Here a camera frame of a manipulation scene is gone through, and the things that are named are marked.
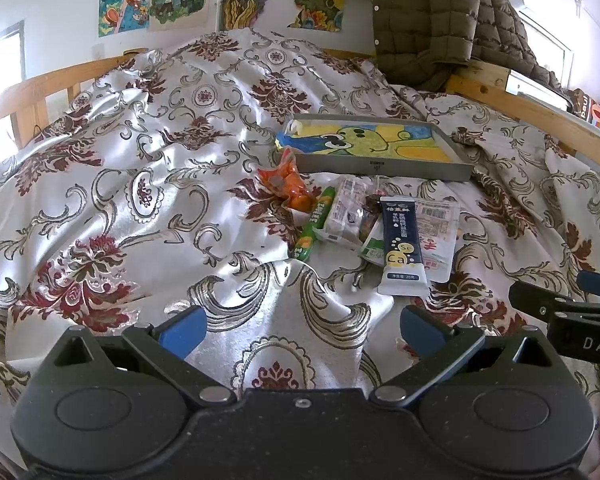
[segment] green snack stick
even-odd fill
[[[335,197],[336,189],[334,187],[329,186],[322,192],[314,210],[311,212],[309,221],[304,226],[304,229],[302,229],[298,243],[296,243],[291,254],[292,258],[301,262],[309,259],[309,254],[311,254],[311,249],[314,248],[315,242],[314,228],[322,229],[324,227],[324,221],[327,219],[329,211],[331,211],[331,204],[333,204]]]

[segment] cartoon drawing in tray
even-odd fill
[[[353,155],[449,162],[426,126],[401,124],[334,124],[312,121],[300,134],[276,136],[280,148],[289,146],[314,155]]]

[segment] white packet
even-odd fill
[[[324,227],[314,229],[322,241],[333,242],[353,251],[360,248],[360,226],[364,215],[367,184],[358,178],[343,176]]]
[[[416,201],[422,263],[430,282],[446,283],[451,276],[458,236],[458,202]]]
[[[427,280],[446,283],[449,281],[453,266],[460,208],[456,202],[414,200],[420,251]],[[384,267],[382,218],[379,218],[371,229],[371,233],[360,248],[360,256],[368,262]]]

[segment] clothing pile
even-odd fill
[[[378,68],[389,83],[440,90],[453,70],[480,59],[564,93],[538,65],[508,0],[373,0]]]

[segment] screw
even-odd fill
[[[376,399],[383,402],[400,402],[406,398],[407,392],[400,386],[380,386],[376,390]]]
[[[200,392],[200,399],[213,404],[227,402],[231,399],[231,391],[224,386],[208,386]]]
[[[309,399],[296,399],[296,402],[294,404],[296,405],[296,408],[310,408],[311,407],[311,401]]]

